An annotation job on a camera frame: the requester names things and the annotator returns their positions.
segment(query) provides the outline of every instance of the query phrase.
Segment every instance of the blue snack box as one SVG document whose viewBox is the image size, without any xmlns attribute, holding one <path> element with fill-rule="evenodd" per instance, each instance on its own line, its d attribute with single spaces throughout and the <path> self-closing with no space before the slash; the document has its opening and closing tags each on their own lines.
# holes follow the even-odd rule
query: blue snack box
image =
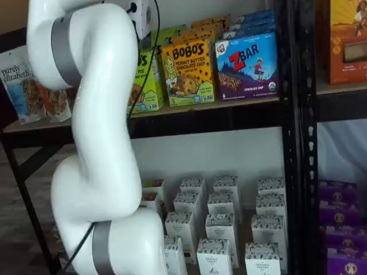
<svg viewBox="0 0 367 275">
<path fill-rule="evenodd" d="M 273 31 L 275 30 L 274 23 L 266 24 L 266 25 L 259 26 L 259 27 L 251 27 L 246 30 L 234 30 L 232 32 L 225 32 L 223 34 L 223 39 L 233 39 L 233 38 L 241 37 L 241 36 L 250 36 L 254 34 L 265 33 L 270 30 L 273 30 Z"/>
<path fill-rule="evenodd" d="M 279 86 L 274 32 L 216 42 L 223 100 L 276 96 Z"/>
<path fill-rule="evenodd" d="M 274 19 L 273 10 L 263 10 L 263 11 L 258 11 L 257 13 L 250 13 L 250 14 L 238 16 L 236 19 L 236 24 L 242 24 L 245 22 L 260 20 L 260 19 L 264 19 L 268 17 L 271 17 Z"/>
</svg>

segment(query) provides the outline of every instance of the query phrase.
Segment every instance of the cardboard box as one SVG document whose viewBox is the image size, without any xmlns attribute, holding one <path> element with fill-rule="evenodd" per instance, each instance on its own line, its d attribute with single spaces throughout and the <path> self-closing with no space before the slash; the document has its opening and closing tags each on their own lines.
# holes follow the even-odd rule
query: cardboard box
<svg viewBox="0 0 367 275">
<path fill-rule="evenodd" d="M 286 194 L 286 185 L 283 178 L 261 179 L 257 182 L 257 192 L 259 194 Z"/>
<path fill-rule="evenodd" d="M 327 274 L 367 274 L 367 251 L 363 249 L 328 246 Z"/>
<path fill-rule="evenodd" d="M 277 95 L 279 79 L 274 32 L 220 40 L 215 49 L 221 99 Z"/>
<path fill-rule="evenodd" d="M 141 50 L 135 81 L 131 88 L 131 94 L 128 100 L 127 113 L 130 112 L 134 101 L 139 96 L 139 92 L 142 89 L 142 85 L 148 72 L 150 60 L 151 50 Z M 154 54 L 153 63 L 147 76 L 147 81 L 142 93 L 138 97 L 133 113 L 157 111 L 163 106 L 163 104 L 162 82 L 158 72 L 157 59 Z"/>
<path fill-rule="evenodd" d="M 192 212 L 198 237 L 206 237 L 204 216 L 201 211 L 200 193 L 195 191 L 179 192 L 177 193 L 173 204 L 176 212 Z"/>
<path fill-rule="evenodd" d="M 359 204 L 320 201 L 319 223 L 320 225 L 358 226 L 361 224 Z"/>
<path fill-rule="evenodd" d="M 167 188 L 164 179 L 154 179 L 143 182 L 143 193 L 156 192 L 161 205 L 162 216 L 165 219 L 167 212 L 172 209 L 169 203 Z"/>
<path fill-rule="evenodd" d="M 288 251 L 284 217 L 277 215 L 254 215 L 251 220 L 252 236 L 255 243 L 276 243 L 282 273 L 288 274 Z"/>
<path fill-rule="evenodd" d="M 186 263 L 196 264 L 197 235 L 193 213 L 169 212 L 165 224 L 168 235 L 181 237 Z"/>
<path fill-rule="evenodd" d="M 248 275 L 281 275 L 277 244 L 246 243 L 246 271 Z"/>
<path fill-rule="evenodd" d="M 168 275 L 187 275 L 181 237 L 165 236 L 165 258 Z"/>
<path fill-rule="evenodd" d="M 236 218 L 239 223 L 243 220 L 242 196 L 237 185 L 238 176 L 217 176 L 214 181 L 214 191 L 232 192 L 233 204 L 235 206 Z"/>
<path fill-rule="evenodd" d="M 236 217 L 235 207 L 233 204 L 233 195 L 230 191 L 218 191 L 209 194 L 208 199 L 209 214 L 231 214 Z"/>
<path fill-rule="evenodd" d="M 334 180 L 319 181 L 319 199 L 321 201 L 335 201 L 355 203 L 358 201 L 357 185 L 351 182 L 337 182 Z"/>
<path fill-rule="evenodd" d="M 200 239 L 197 258 L 201 275 L 232 275 L 227 239 Z"/>
<path fill-rule="evenodd" d="M 325 242 L 345 248 L 367 249 L 367 226 L 327 226 Z"/>
<path fill-rule="evenodd" d="M 237 223 L 233 214 L 209 214 L 205 222 L 208 239 L 227 239 L 231 253 L 231 263 L 234 268 L 239 267 L 239 246 Z"/>
<path fill-rule="evenodd" d="M 171 107 L 214 102 L 213 46 L 210 39 L 190 40 L 162 48 Z"/>
</svg>

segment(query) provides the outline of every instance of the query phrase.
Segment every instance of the bobo's box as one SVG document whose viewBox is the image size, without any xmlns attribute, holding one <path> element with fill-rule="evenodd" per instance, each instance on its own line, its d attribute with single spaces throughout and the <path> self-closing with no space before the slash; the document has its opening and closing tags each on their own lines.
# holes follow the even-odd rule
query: bobo's box
<svg viewBox="0 0 367 275">
<path fill-rule="evenodd" d="M 232 275 L 227 239 L 200 239 L 197 258 L 201 275 Z"/>
<path fill-rule="evenodd" d="M 320 225 L 351 225 L 361 224 L 360 208 L 358 204 L 343 202 L 320 201 L 319 204 Z"/>
<path fill-rule="evenodd" d="M 162 47 L 171 107 L 214 102 L 212 49 L 208 38 Z"/>
<path fill-rule="evenodd" d="M 131 88 L 131 94 L 128 99 L 129 112 L 134 101 L 137 99 L 133 113 L 157 111 L 163 106 L 163 90 L 161 78 L 158 72 L 157 59 L 154 55 L 153 63 L 147 76 L 147 81 L 144 90 L 139 95 L 144 79 L 148 72 L 148 67 L 151 59 L 151 52 L 149 50 L 141 51 L 138 68 L 136 70 L 135 81 Z"/>
<path fill-rule="evenodd" d="M 276 96 L 278 66 L 274 32 L 217 41 L 216 56 L 223 100 Z"/>
<path fill-rule="evenodd" d="M 320 180 L 319 199 L 321 201 L 357 202 L 357 185 L 350 182 Z"/>
<path fill-rule="evenodd" d="M 367 274 L 367 251 L 345 247 L 327 247 L 328 275 Z"/>
<path fill-rule="evenodd" d="M 327 226 L 325 242 L 345 248 L 367 249 L 366 226 Z"/>
</svg>

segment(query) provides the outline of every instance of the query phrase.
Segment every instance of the orange box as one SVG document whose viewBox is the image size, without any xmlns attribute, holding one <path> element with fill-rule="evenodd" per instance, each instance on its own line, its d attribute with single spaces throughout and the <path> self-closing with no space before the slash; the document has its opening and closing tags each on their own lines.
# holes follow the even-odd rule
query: orange box
<svg viewBox="0 0 367 275">
<path fill-rule="evenodd" d="M 225 31 L 228 31 L 229 29 L 229 14 L 228 15 L 224 15 L 224 16 L 217 16 L 217 17 L 212 17 L 212 18 L 208 18 L 208 19 L 203 19 L 203 20 L 199 20 L 199 21 L 195 21 L 191 24 L 191 28 L 195 28 L 195 27 L 199 27 L 202 25 L 208 25 L 208 24 L 212 24 L 212 23 L 218 23 L 218 22 L 222 22 L 223 24 L 223 29 Z"/>
<path fill-rule="evenodd" d="M 367 1 L 330 0 L 330 83 L 367 80 Z"/>
</svg>

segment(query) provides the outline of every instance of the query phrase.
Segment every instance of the white carton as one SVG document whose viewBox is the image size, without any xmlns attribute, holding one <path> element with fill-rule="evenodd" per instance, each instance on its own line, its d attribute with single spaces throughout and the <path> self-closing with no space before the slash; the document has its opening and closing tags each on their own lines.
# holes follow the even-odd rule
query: white carton
<svg viewBox="0 0 367 275">
<path fill-rule="evenodd" d="M 233 205 L 232 192 L 230 191 L 219 191 L 209 194 L 208 210 L 209 214 L 234 213 L 235 218 L 237 218 Z"/>
<path fill-rule="evenodd" d="M 168 275 L 188 275 L 181 237 L 165 236 L 165 258 Z"/>
<path fill-rule="evenodd" d="M 237 238 L 237 223 L 233 214 L 209 214 L 205 228 L 208 239 L 227 239 L 231 262 L 234 268 L 239 267 L 239 248 Z"/>
<path fill-rule="evenodd" d="M 280 275 L 278 247 L 274 243 L 246 243 L 246 271 L 248 275 Z"/>
<path fill-rule="evenodd" d="M 214 181 L 214 191 L 230 191 L 233 196 L 233 204 L 236 210 L 236 217 L 239 223 L 242 223 L 242 197 L 237 186 L 238 176 L 217 176 Z"/>
<path fill-rule="evenodd" d="M 286 186 L 283 178 L 261 179 L 257 182 L 259 194 L 278 193 L 286 194 Z"/>
<path fill-rule="evenodd" d="M 200 239 L 197 257 L 201 275 L 232 275 L 227 239 Z"/>
<path fill-rule="evenodd" d="M 156 192 L 159 203 L 161 205 L 161 212 L 163 218 L 166 218 L 168 211 L 171 209 L 168 199 L 167 189 L 165 187 L 164 179 L 148 180 L 143 183 L 143 193 Z"/>
<path fill-rule="evenodd" d="M 288 273 L 288 252 L 283 216 L 254 215 L 251 220 L 252 236 L 255 243 L 276 243 L 279 248 L 280 268 Z"/>
<path fill-rule="evenodd" d="M 206 190 L 205 179 L 203 177 L 183 179 L 179 189 L 182 192 L 195 191 L 200 194 L 202 216 L 206 217 L 208 214 L 208 207 L 206 205 L 206 201 L 208 200 L 208 192 Z"/>
<path fill-rule="evenodd" d="M 161 217 L 162 221 L 164 221 L 162 216 L 161 205 L 159 203 L 156 192 L 143 193 L 142 201 L 140 202 L 140 207 L 146 207 L 148 209 L 154 210 Z"/>
<path fill-rule="evenodd" d="M 185 261 L 196 264 L 197 237 L 193 213 L 169 212 L 165 224 L 168 235 L 181 237 Z"/>
<path fill-rule="evenodd" d="M 173 205 L 176 212 L 192 212 L 194 215 L 194 223 L 198 237 L 206 237 L 204 217 L 201 213 L 200 194 L 198 192 L 187 191 L 177 193 L 176 197 L 174 198 Z"/>
</svg>

